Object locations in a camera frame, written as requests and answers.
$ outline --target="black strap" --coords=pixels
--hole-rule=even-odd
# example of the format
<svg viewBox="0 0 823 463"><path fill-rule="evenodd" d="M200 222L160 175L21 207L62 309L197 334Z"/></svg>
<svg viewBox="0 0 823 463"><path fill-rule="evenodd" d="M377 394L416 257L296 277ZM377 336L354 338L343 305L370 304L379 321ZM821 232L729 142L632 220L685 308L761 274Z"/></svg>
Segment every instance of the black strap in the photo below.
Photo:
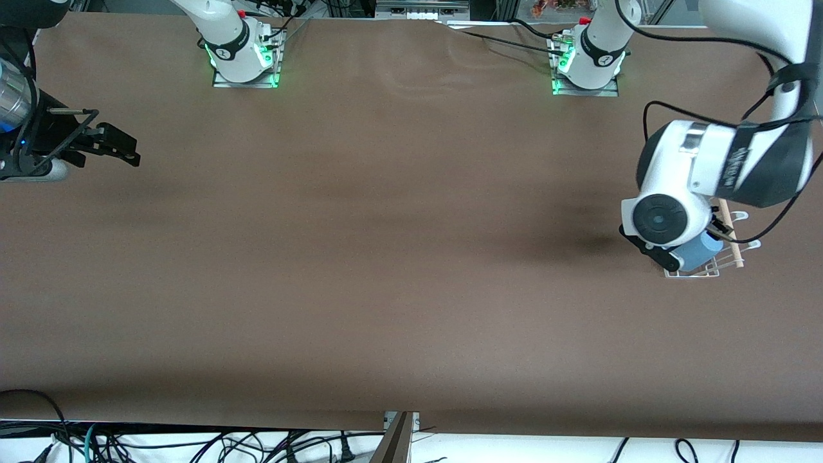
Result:
<svg viewBox="0 0 823 463"><path fill-rule="evenodd" d="M228 44L213 44L208 40L204 40L206 42L206 46L209 50L211 50L212 54L217 57L217 59L221 59L223 61L231 61L235 58L235 54L240 51L246 44L249 42L249 24L246 21L241 21L243 23L243 30L240 32L240 35L237 36L236 39L232 40Z"/></svg>
<svg viewBox="0 0 823 463"><path fill-rule="evenodd" d="M766 95L773 95L774 90L784 83L795 81L815 81L820 70L818 63L798 63L789 64L788 66L778 69L771 79L769 79L769 86L766 87Z"/></svg>
<svg viewBox="0 0 823 463"><path fill-rule="evenodd" d="M588 39L588 27L583 29L583 33L580 34L580 44L583 46L583 51L592 57L594 65L598 68L608 68L611 66L611 64L623 54L623 50L625 50L626 47L626 45L623 45L623 48L615 51L599 49Z"/></svg>
<svg viewBox="0 0 823 463"><path fill-rule="evenodd" d="M723 171L720 173L717 191L714 193L718 198L728 199L734 194L737 188L737 180L743 170L743 164L749 157L749 145L757 133L757 124L743 121L737 126L737 131L732 140L732 146L726 152L726 161L723 163Z"/></svg>

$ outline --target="white floor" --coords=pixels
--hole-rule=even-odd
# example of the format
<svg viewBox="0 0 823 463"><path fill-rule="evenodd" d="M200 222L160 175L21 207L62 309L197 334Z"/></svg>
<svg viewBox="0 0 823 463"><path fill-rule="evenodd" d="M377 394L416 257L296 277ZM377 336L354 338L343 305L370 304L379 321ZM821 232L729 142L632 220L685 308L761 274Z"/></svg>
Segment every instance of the white floor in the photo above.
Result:
<svg viewBox="0 0 823 463"><path fill-rule="evenodd" d="M262 433L258 436L264 446L274 446L286 434ZM336 436L338 432L312 433L310 436ZM124 437L123 443L137 445L165 445L181 442L208 441L216 434L161 434ZM373 451L380 437L353 437L349 440L351 450L357 455ZM525 436L481 436L469 434L418 433L411 446L411 463L426 463L446 457L443 463L609 463L619 438L597 437L525 437ZM47 437L0 439L0 463L20 463L34 460L48 446ZM732 452L731 441L695 439L691 441L700 463L728 463ZM620 458L620 463L681 463L674 452L674 439L629 440ZM180 447L161 450L132 449L132 458L137 463L188 463L200 446ZM221 446L214 446L201 463L214 463ZM332 443L333 453L340 456L339 442ZM300 463L328 462L328 446L312 447L297 454ZM688 463L694 463L686 453ZM67 448L56 445L48 459L49 463L67 462ZM75 462L82 463L83 457L75 451ZM232 452L226 463L253 463L251 456ZM737 463L821 463L823 443L790 442L747 442L740 445Z"/></svg>

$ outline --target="brown table surface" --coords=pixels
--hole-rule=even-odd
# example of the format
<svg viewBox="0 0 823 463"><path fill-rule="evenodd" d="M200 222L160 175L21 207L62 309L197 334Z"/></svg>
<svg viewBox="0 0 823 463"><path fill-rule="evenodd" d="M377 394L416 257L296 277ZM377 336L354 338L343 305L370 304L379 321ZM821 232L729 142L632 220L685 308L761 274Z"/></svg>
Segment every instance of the brown table surface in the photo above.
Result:
<svg viewBox="0 0 823 463"><path fill-rule="evenodd" d="M754 53L635 37L619 98L573 98L540 53L311 21L263 91L212 89L197 38L179 16L43 31L41 86L143 163L2 186L3 388L70 419L823 438L821 182L721 278L666 280L616 231L644 104L739 118Z"/></svg>

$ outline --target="robotic arm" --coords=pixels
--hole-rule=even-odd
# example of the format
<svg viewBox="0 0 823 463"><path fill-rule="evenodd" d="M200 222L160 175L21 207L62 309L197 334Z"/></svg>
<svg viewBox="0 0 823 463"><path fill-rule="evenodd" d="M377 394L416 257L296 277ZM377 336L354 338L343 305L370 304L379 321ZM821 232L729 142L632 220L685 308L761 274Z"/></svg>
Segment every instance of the robotic arm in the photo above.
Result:
<svg viewBox="0 0 823 463"><path fill-rule="evenodd" d="M269 69L272 28L240 15L228 0L171 0L194 21L212 66L230 82L248 82ZM48 28L63 19L68 0L0 2L0 22L26 29ZM56 181L68 164L83 167L91 153L140 165L137 140L111 124L89 123L96 110L70 110L41 91L32 69L18 57L0 58L0 181ZM77 116L85 116L78 122Z"/></svg>
<svg viewBox="0 0 823 463"><path fill-rule="evenodd" d="M808 181L823 0L786 3L700 3L709 28L769 47L790 63L770 57L777 69L767 88L774 93L771 122L725 127L675 120L649 137L637 169L639 195L621 205L621 232L645 254L703 233L713 219L712 197L765 208L791 199Z"/></svg>
<svg viewBox="0 0 823 463"><path fill-rule="evenodd" d="M248 82L274 60L272 27L251 16L241 17L228 0L170 0L198 28L212 66L230 82Z"/></svg>
<svg viewBox="0 0 823 463"><path fill-rule="evenodd" d="M574 45L559 71L577 87L603 88L620 70L633 31L617 14L618 3L626 19L637 26L642 11L637 0L605 0L589 24L571 30Z"/></svg>

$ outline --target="green cable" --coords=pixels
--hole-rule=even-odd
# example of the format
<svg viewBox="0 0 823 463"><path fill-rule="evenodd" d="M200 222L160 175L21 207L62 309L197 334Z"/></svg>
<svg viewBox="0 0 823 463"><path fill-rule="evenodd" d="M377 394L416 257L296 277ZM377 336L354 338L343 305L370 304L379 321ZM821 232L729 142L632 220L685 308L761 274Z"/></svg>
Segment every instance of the green cable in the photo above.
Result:
<svg viewBox="0 0 823 463"><path fill-rule="evenodd" d="M95 426L97 423L92 424L89 426L89 430L86 431L86 439L83 440L83 456L86 458L86 463L91 463L91 455L89 454L89 450L91 447L91 433L95 430Z"/></svg>

